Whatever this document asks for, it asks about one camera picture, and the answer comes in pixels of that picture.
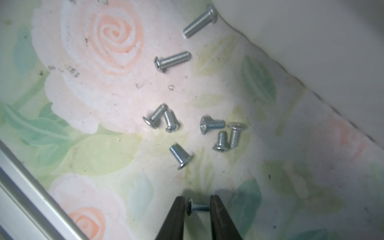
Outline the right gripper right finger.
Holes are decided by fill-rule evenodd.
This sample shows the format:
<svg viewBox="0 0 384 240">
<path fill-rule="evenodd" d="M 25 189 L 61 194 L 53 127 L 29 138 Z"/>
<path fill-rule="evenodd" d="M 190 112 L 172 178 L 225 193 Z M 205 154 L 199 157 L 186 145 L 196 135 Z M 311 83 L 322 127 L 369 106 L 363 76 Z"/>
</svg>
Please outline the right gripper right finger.
<svg viewBox="0 0 384 240">
<path fill-rule="evenodd" d="M 218 195 L 210 196 L 210 218 L 213 240 L 242 240 L 239 231 Z"/>
</svg>

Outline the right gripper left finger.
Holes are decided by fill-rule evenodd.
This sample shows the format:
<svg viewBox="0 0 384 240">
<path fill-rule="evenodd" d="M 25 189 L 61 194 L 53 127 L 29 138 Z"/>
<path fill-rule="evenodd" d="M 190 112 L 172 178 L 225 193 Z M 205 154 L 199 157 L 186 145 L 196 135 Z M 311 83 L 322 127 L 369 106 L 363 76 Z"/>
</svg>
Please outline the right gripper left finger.
<svg viewBox="0 0 384 240">
<path fill-rule="evenodd" d="M 156 240 L 183 240 L 185 224 L 186 202 L 185 197 L 175 198 Z"/>
</svg>

